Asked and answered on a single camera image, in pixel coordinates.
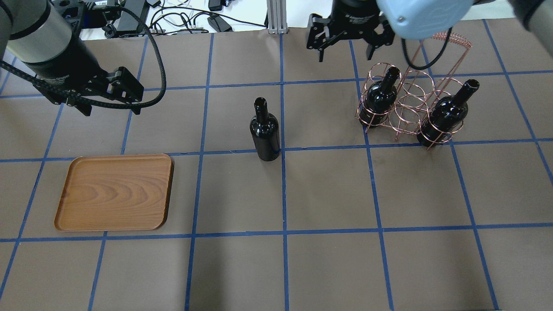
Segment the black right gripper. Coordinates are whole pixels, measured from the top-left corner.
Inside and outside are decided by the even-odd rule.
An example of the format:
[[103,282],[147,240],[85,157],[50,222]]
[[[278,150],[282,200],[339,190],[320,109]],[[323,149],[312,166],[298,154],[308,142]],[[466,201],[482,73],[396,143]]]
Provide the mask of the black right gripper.
[[371,60],[380,47],[393,44],[395,32],[384,15],[379,12],[355,15],[344,11],[333,11],[327,18],[312,13],[308,19],[306,49],[318,52],[324,59],[326,48],[339,41],[363,39],[367,44],[366,58]]

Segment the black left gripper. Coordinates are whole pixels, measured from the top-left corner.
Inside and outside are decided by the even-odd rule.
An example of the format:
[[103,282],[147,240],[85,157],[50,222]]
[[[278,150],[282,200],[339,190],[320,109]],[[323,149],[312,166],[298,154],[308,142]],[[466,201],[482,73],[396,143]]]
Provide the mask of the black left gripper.
[[[90,104],[83,104],[55,94],[35,83],[33,86],[54,105],[66,104],[76,108],[85,116],[90,116],[92,112]],[[115,72],[108,73],[106,76],[97,75],[89,79],[81,88],[71,92],[80,97],[100,96],[123,104],[137,104],[143,98],[144,87],[126,67],[118,67]]]

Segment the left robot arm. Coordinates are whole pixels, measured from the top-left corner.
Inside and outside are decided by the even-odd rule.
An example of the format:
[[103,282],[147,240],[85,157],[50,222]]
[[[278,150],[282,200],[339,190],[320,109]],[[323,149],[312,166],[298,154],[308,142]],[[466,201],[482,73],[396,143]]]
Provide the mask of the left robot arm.
[[126,67],[109,73],[100,65],[55,6],[48,0],[1,2],[1,47],[34,73],[33,86],[52,104],[73,106],[85,116],[100,96],[136,104],[144,87]]

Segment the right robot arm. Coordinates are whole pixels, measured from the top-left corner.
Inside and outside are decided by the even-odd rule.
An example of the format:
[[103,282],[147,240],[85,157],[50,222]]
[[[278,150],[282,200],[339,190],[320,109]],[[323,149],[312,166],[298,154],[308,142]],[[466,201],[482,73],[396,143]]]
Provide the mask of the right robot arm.
[[[421,41],[445,31],[446,42],[452,29],[473,6],[495,0],[333,0],[327,18],[311,14],[308,20],[306,49],[324,50],[339,41],[363,39],[368,44],[367,59],[376,49],[393,44],[395,35],[402,41],[405,59],[406,40]],[[521,26],[552,56],[552,1],[506,0]]]

